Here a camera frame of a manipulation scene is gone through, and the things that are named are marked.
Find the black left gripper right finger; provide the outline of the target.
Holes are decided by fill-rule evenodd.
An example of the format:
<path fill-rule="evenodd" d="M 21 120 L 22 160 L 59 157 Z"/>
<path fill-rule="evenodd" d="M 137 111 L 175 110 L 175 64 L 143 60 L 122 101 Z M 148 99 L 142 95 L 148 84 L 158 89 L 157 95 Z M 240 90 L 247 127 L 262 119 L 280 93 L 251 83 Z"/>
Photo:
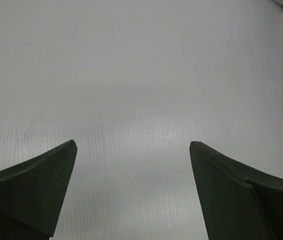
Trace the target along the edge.
<path fill-rule="evenodd" d="M 209 239 L 283 240 L 283 178 L 199 141 L 189 151 Z"/>

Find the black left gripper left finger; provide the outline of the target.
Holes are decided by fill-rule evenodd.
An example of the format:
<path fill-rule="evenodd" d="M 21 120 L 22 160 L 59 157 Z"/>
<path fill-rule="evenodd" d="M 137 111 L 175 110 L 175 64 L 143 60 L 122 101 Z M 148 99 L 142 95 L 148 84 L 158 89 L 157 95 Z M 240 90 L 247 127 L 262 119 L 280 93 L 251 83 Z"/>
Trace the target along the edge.
<path fill-rule="evenodd" d="M 0 170 L 0 240 L 54 236 L 77 155 L 69 140 Z"/>

